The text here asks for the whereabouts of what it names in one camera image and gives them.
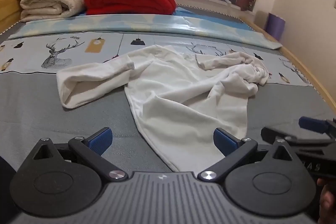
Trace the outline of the person's right hand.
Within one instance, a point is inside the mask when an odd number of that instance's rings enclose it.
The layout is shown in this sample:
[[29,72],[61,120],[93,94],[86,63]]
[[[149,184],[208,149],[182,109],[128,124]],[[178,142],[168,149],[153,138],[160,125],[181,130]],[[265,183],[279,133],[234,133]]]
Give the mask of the person's right hand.
[[335,184],[328,183],[319,178],[317,185],[322,186],[322,192],[319,199],[319,224],[335,224]]

